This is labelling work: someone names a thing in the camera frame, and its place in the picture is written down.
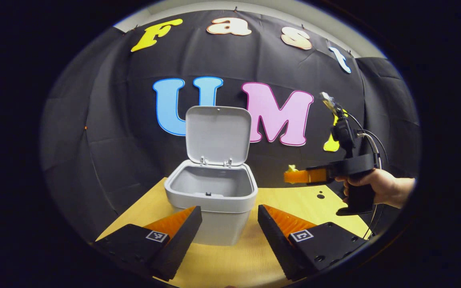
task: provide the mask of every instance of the white trash bin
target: white trash bin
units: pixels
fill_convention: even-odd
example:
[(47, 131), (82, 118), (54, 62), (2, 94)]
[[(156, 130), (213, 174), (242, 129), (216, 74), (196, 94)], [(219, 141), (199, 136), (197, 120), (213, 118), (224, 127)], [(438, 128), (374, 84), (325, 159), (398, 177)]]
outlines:
[(251, 116), (246, 109), (194, 106), (186, 113), (182, 162), (164, 186), (174, 210), (200, 206), (202, 224), (193, 242), (236, 244), (254, 206), (257, 184), (245, 164)]

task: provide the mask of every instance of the bin opening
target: bin opening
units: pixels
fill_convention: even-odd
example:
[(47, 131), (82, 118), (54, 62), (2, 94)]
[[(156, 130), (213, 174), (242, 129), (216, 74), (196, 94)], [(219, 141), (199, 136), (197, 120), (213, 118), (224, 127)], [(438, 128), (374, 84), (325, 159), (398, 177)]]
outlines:
[(245, 197), (253, 192), (248, 173), (241, 168), (187, 166), (170, 187), (188, 194), (211, 193), (211, 197)]

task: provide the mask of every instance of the pink letter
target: pink letter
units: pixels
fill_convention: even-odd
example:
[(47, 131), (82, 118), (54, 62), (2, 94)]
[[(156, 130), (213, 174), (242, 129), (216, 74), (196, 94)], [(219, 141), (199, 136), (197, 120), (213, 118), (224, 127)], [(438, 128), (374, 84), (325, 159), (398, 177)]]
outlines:
[(287, 123), (286, 133), (280, 136), (280, 142), (290, 146), (305, 144), (305, 124), (309, 106), (314, 102), (312, 95), (304, 91), (294, 91), (279, 109), (273, 91), (267, 84), (247, 82), (241, 89), (249, 96), (247, 110), (252, 116), (250, 142), (259, 142), (262, 139), (259, 133), (261, 118), (269, 142), (279, 136), (280, 130)]

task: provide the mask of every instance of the hand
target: hand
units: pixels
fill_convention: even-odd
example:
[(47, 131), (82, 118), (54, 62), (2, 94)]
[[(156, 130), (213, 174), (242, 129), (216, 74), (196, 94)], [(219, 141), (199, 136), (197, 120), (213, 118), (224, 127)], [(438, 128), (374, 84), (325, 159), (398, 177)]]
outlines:
[(338, 182), (344, 182), (344, 195), (348, 196), (349, 185), (363, 186), (371, 184), (375, 192), (374, 204), (388, 204), (396, 208), (402, 208), (408, 195), (412, 191), (415, 179), (396, 178), (382, 169), (374, 169), (373, 172), (359, 180), (351, 180), (347, 176), (335, 177)]

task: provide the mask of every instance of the blue letter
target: blue letter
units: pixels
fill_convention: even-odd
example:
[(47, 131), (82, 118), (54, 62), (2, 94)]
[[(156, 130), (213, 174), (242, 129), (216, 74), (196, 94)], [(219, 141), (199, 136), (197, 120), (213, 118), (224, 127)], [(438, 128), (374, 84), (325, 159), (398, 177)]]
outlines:
[(346, 58), (339, 52), (339, 50), (335, 49), (334, 47), (328, 47), (328, 49), (330, 49), (330, 51), (332, 51), (333, 54), (335, 54), (335, 58), (337, 58), (337, 61), (339, 62), (341, 68), (343, 68), (343, 70), (347, 73), (351, 73), (351, 69), (348, 66), (346, 66)]
[(184, 80), (172, 78), (159, 80), (152, 85), (156, 91), (156, 116), (163, 130), (173, 135), (186, 135), (186, 122), (177, 115), (177, 98), (179, 89), (184, 87)]
[(199, 89), (200, 106), (215, 106), (216, 89), (222, 87), (223, 80), (218, 77), (198, 77), (193, 80), (193, 85)]
[[(216, 89), (223, 85), (218, 77), (198, 77), (193, 80), (199, 88), (199, 105), (214, 106), (216, 104)], [(184, 80), (169, 78), (159, 80), (152, 85), (156, 91), (156, 115), (158, 124), (170, 134), (186, 135), (186, 121), (177, 114), (179, 89), (184, 87)]]

